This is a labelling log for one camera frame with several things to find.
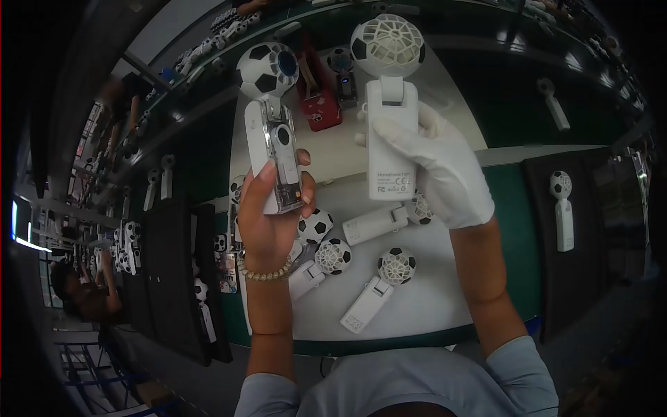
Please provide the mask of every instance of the fan grille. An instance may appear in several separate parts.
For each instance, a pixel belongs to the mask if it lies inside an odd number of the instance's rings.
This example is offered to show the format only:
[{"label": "fan grille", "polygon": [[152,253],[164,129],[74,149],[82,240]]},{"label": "fan grille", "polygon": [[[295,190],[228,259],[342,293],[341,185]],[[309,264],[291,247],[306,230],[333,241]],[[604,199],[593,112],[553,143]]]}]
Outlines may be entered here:
[{"label": "fan grille", "polygon": [[344,269],[347,262],[343,259],[343,249],[339,245],[324,242],[315,253],[315,263],[322,272],[330,274]]},{"label": "fan grille", "polygon": [[422,34],[410,22],[396,15],[380,15],[364,27],[364,42],[374,57],[387,65],[405,65],[419,59]]},{"label": "fan grille", "polygon": [[380,276],[391,284],[402,284],[412,277],[413,268],[405,254],[388,254],[382,258]]}]

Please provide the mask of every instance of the person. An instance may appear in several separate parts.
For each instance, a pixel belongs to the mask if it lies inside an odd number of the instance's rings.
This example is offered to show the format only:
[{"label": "person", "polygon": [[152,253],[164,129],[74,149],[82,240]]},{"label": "person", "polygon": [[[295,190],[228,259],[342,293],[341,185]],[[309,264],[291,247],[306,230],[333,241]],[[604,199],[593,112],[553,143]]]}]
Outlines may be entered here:
[{"label": "person", "polygon": [[[423,103],[419,121],[420,133],[388,119],[377,118],[372,126],[421,166],[416,183],[449,229],[486,369],[445,348],[372,352],[338,358],[301,398],[292,368],[289,284],[281,279],[299,212],[263,214],[276,175],[269,162],[256,178],[246,177],[238,214],[246,249],[239,270],[253,334],[237,417],[558,415],[549,371],[506,291],[500,229],[480,165],[466,138]],[[298,155],[300,164],[310,164],[306,151]],[[302,180],[306,205],[300,214],[307,218],[315,208],[315,183],[306,171]]]},{"label": "person", "polygon": [[84,265],[83,284],[77,270],[70,264],[57,262],[51,264],[51,285],[55,295],[63,301],[63,309],[80,316],[84,320],[102,324],[120,324],[123,319],[123,304],[119,289],[116,287],[111,268],[111,254],[108,250],[101,253],[102,268],[97,272],[95,282],[91,282]]},{"label": "person", "polygon": [[139,128],[139,106],[141,100],[151,92],[153,86],[140,75],[129,73],[122,79],[110,75],[102,84],[98,101],[111,107],[111,137],[107,147],[107,159],[113,159],[113,151],[121,133],[122,122],[129,111],[129,130],[135,133]]}]

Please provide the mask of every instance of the gold bracelet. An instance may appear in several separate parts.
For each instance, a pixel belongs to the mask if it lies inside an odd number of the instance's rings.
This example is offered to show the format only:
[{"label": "gold bracelet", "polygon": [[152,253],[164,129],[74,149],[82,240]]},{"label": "gold bracelet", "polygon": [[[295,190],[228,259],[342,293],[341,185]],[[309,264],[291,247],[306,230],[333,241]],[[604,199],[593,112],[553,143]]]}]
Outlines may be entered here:
[{"label": "gold bracelet", "polygon": [[270,274],[260,274],[258,272],[251,272],[245,268],[245,260],[241,257],[236,259],[238,264],[239,272],[241,275],[244,275],[247,280],[254,281],[275,281],[275,280],[284,280],[289,276],[289,268],[291,267],[291,261],[288,259],[285,265],[282,266],[278,271],[271,272]]}]

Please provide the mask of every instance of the soccer ball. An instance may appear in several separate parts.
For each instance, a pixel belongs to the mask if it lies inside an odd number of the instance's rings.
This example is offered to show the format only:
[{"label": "soccer ball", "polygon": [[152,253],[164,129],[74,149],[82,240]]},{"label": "soccer ball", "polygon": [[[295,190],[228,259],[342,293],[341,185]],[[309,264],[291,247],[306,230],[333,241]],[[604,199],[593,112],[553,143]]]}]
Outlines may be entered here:
[{"label": "soccer ball", "polygon": [[234,178],[229,185],[229,199],[236,205],[241,204],[241,188],[243,188],[244,181],[245,175],[239,175]]},{"label": "soccer ball", "polygon": [[373,77],[407,77],[426,56],[419,29],[403,17],[378,15],[358,25],[350,40],[354,61]]},{"label": "soccer ball", "polygon": [[141,225],[137,222],[128,222],[125,225],[125,236],[131,242],[136,242],[141,237]]},{"label": "soccer ball", "polygon": [[406,201],[408,219],[415,224],[429,224],[433,219],[433,212],[428,207],[426,198],[415,189],[415,195],[412,199]]},{"label": "soccer ball", "polygon": [[199,300],[199,304],[206,301],[206,294],[208,293],[208,285],[204,284],[199,278],[195,278],[195,297]]},{"label": "soccer ball", "polygon": [[160,179],[160,171],[158,171],[157,169],[153,168],[148,172],[149,183],[155,184],[159,179]]},{"label": "soccer ball", "polygon": [[549,191],[558,199],[569,197],[572,192],[572,180],[570,176],[565,171],[554,172],[551,175]]},{"label": "soccer ball", "polygon": [[348,48],[336,48],[329,52],[327,65],[337,73],[350,72],[354,67],[354,58]]},{"label": "soccer ball", "polygon": [[393,285],[410,281],[416,266],[414,255],[405,248],[392,248],[378,258],[380,278]]},{"label": "soccer ball", "polygon": [[333,226],[331,214],[316,208],[309,218],[299,220],[299,237],[309,244],[318,244]]},{"label": "soccer ball", "polygon": [[263,42],[241,56],[236,77],[241,92],[253,100],[281,97],[299,79],[299,64],[287,45]]},{"label": "soccer ball", "polygon": [[338,238],[327,239],[317,248],[314,260],[325,274],[340,275],[350,267],[352,250]]}]

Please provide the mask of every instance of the gloved hand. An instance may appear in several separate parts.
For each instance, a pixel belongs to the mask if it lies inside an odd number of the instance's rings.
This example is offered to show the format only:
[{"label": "gloved hand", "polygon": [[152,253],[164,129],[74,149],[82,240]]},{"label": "gloved hand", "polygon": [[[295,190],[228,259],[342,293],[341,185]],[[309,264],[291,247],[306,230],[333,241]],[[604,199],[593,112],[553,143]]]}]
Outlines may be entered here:
[{"label": "gloved hand", "polygon": [[372,121],[392,148],[421,166],[417,188],[448,229],[487,223],[494,214],[494,201],[466,138],[421,101],[419,123],[420,131],[415,133],[390,119]]}]

